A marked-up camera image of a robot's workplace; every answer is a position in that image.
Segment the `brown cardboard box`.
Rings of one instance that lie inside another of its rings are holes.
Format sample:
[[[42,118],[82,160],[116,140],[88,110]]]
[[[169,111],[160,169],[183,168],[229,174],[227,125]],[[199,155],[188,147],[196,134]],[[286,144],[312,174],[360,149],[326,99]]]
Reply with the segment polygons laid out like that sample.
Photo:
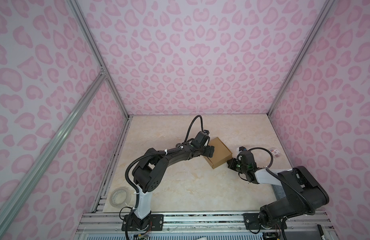
[[[212,139],[209,145],[215,147],[213,157],[209,158],[204,156],[204,159],[207,161],[212,169],[216,169],[217,167],[225,164],[227,161],[233,158],[233,153],[222,142],[222,140],[220,140],[220,138],[216,137]]]

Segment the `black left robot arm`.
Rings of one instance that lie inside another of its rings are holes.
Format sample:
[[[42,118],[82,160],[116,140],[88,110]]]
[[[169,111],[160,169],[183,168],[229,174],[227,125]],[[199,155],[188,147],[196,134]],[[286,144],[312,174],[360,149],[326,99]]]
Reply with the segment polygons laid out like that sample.
[[[161,183],[168,167],[199,156],[212,157],[214,147],[209,145],[210,133],[200,131],[195,138],[185,140],[175,148],[157,151],[150,148],[134,160],[125,171],[127,183],[136,191],[136,203],[126,219],[144,230],[150,223],[152,192]]]

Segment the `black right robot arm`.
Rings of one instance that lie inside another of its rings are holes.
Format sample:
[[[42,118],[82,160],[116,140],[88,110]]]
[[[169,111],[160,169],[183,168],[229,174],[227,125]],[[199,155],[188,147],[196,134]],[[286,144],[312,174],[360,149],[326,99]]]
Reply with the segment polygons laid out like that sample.
[[[259,168],[253,151],[262,150],[270,155],[270,162]],[[304,167],[297,166],[289,170],[271,170],[274,156],[265,148],[239,148],[236,158],[227,161],[228,168],[245,175],[245,180],[252,184],[269,184],[282,187],[285,196],[260,208],[255,223],[262,229],[274,226],[284,227],[283,219],[314,215],[316,210],[330,202],[329,195],[313,175]]]

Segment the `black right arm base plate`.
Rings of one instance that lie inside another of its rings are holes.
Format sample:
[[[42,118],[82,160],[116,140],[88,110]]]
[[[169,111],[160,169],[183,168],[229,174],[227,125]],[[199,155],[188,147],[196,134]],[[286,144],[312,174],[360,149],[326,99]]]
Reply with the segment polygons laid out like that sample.
[[[243,218],[246,230],[254,234],[258,234],[262,230],[259,213],[244,213]]]

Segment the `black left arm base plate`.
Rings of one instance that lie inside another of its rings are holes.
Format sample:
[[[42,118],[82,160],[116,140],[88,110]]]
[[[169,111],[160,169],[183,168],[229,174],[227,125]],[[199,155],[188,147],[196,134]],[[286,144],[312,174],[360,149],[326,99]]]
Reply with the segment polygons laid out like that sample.
[[[125,231],[162,231],[164,224],[164,215],[148,214],[145,218],[139,219],[136,214],[131,217],[126,215],[122,225],[122,230]]]

